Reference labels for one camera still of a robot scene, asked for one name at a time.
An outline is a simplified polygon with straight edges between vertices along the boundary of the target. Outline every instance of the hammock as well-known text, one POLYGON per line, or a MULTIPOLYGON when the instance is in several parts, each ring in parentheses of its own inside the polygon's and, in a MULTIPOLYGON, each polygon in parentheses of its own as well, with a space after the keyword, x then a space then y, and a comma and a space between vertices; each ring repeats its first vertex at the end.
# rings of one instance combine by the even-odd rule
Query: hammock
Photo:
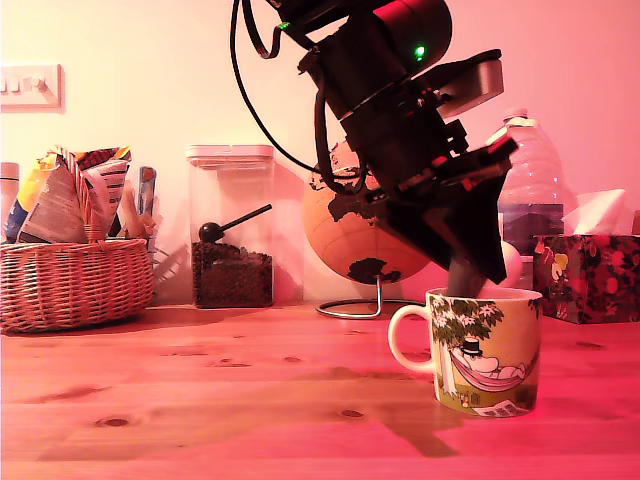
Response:
POLYGON ((538 352, 531 359, 531 363, 527 366, 527 369, 524 372, 524 378, 520 377, 510 377, 510 378, 489 378, 485 375, 482 375, 475 370, 471 370, 464 363, 456 358, 456 356, 449 352, 449 356, 451 356, 451 362, 456 366, 460 374, 464 377, 464 379, 469 382, 474 387, 484 390, 485 392, 504 392, 505 390, 509 390, 513 388, 527 378, 533 370, 536 362, 538 361, 538 352))

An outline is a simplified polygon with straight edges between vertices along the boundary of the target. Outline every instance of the jar lid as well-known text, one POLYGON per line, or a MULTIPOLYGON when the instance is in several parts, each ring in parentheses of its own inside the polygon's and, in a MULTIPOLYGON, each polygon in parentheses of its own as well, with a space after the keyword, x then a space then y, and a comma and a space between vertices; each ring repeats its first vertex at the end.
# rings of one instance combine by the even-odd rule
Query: jar lid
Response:
POLYGON ((529 118, 529 112, 526 108, 523 107, 510 108, 504 112, 502 119, 506 122, 507 120, 514 117, 529 118))
POLYGON ((20 165, 12 162, 0 164, 0 177, 2 180, 20 180, 20 165))
POLYGON ((203 157, 226 157, 231 161, 253 160, 253 157, 272 157, 275 149, 271 145, 188 145, 187 159, 203 157))

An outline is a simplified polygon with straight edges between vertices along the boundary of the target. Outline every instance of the wicker basket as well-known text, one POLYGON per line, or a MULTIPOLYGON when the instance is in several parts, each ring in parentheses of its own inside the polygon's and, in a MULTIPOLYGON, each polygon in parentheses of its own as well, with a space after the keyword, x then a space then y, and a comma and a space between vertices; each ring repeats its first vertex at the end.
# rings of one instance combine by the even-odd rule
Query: wicker basket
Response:
POLYGON ((2 245, 0 327, 46 332, 97 325, 136 315, 151 302, 153 273, 146 241, 104 241, 84 176, 76 179, 88 244, 2 245))

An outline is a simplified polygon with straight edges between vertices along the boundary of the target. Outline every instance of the plastic bottle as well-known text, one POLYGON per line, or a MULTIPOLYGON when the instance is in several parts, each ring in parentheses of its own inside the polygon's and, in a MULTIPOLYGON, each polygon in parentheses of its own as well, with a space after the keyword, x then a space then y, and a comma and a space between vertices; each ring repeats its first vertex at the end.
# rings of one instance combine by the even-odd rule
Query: plastic bottle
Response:
POLYGON ((5 222, 7 221, 9 210, 11 210, 13 202, 16 199, 16 195, 18 195, 20 166, 17 163, 2 162, 0 165, 0 178, 2 182, 2 186, 0 187, 2 191, 2 218, 0 221, 2 222, 2 242, 4 242, 6 240, 5 222))
POLYGON ((529 118, 525 108, 508 111, 504 125, 487 144, 504 134, 518 143, 518 150, 511 155, 512 168, 498 200, 498 211, 503 214, 503 240, 523 257, 523 277, 518 286, 530 289, 535 235, 564 233, 562 165, 539 122, 529 118))

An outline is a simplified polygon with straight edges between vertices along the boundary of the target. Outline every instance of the coffee beans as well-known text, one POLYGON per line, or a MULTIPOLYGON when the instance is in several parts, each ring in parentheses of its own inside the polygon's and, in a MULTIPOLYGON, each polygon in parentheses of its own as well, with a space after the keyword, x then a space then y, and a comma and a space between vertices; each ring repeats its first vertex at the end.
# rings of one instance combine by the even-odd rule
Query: coffee beans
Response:
POLYGON ((273 304, 273 258, 226 243, 191 245, 193 293, 198 308, 273 304))

